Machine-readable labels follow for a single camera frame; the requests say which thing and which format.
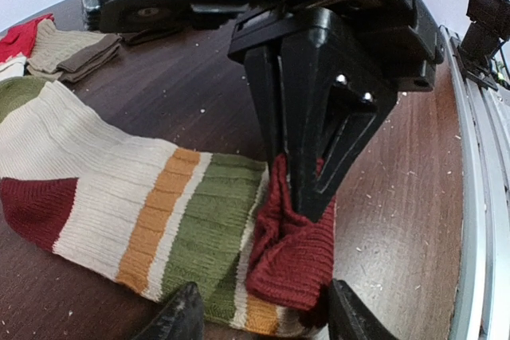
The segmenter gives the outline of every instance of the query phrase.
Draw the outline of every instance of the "dark wood surface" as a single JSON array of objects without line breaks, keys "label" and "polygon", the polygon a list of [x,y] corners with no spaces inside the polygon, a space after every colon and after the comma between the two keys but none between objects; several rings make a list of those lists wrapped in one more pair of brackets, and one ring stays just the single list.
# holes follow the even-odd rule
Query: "dark wood surface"
[{"label": "dark wood surface", "polygon": [[[59,29],[82,29],[79,0],[50,10]],[[226,58],[229,39],[226,26],[126,49],[74,89],[127,133],[263,159],[244,70]],[[335,275],[401,340],[449,333],[461,248],[458,130],[444,64],[435,92],[401,95],[338,193]],[[0,339],[129,339],[159,309],[24,241],[1,216],[0,288]],[[207,338],[251,336],[208,325]]]}]

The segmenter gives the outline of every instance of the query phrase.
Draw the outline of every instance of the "screw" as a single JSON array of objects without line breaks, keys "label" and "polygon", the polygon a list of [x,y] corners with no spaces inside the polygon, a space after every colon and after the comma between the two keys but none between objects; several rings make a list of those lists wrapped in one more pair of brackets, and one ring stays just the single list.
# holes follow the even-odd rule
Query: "screw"
[{"label": "screw", "polygon": [[336,82],[342,85],[349,84],[349,80],[345,77],[345,75],[338,75],[336,77]]},{"label": "screw", "polygon": [[374,97],[372,96],[371,93],[367,92],[363,95],[363,101],[371,103],[372,101],[374,101]]}]

